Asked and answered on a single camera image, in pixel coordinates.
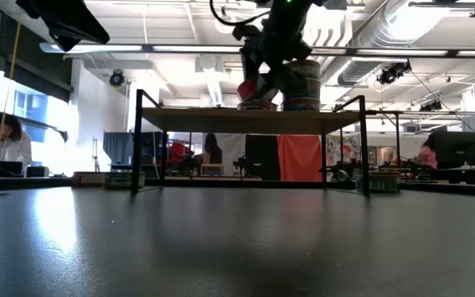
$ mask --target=pink shirt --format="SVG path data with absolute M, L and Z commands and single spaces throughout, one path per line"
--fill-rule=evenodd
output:
M 435 158 L 435 152 L 429 147 L 422 147 L 417 159 L 419 159 L 419 163 L 421 165 L 428 165 L 434 169 L 437 169 L 437 159 Z

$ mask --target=dark hair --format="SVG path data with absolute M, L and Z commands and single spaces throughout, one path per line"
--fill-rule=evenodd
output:
M 425 141 L 425 143 L 422 144 L 421 147 L 422 148 L 429 147 L 431 150 L 434 150 L 435 148 L 434 135 L 430 134 L 430 136 L 428 136 L 428 139 Z
M 218 139 L 214 133 L 208 133 L 205 138 L 205 152 L 210 153 L 210 163 L 220 164 L 223 162 L 223 152 L 218 146 Z
M 2 121 L 3 113 L 0 112 L 0 125 Z M 5 115 L 5 125 L 8 125 L 12 128 L 12 133 L 10 134 L 10 139 L 12 141 L 21 140 L 21 123 L 14 115 Z

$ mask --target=white shirt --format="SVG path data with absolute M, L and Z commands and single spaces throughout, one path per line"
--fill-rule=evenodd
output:
M 0 148 L 0 161 L 23 163 L 23 168 L 32 164 L 31 137 L 21 132 L 21 139 L 12 141 L 5 139 Z

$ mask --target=wooden tabletop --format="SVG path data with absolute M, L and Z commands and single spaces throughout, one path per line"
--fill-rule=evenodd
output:
M 358 122 L 359 113 L 144 108 L 143 118 L 171 132 L 319 135 Z

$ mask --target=woman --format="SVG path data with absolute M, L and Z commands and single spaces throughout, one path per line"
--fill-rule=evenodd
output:
M 23 168 L 32 164 L 31 137 L 21 129 L 21 123 L 14 115 L 0 113 L 0 161 L 21 162 Z
M 437 158 L 435 158 L 434 147 L 434 135 L 430 134 L 430 136 L 428 136 L 428 139 L 421 146 L 421 151 L 417 156 L 417 161 L 420 165 L 427 165 L 434 169 L 437 169 Z
M 223 163 L 223 151 L 218 146 L 218 139 L 214 133 L 208 133 L 205 139 L 206 158 L 203 163 L 221 164 Z

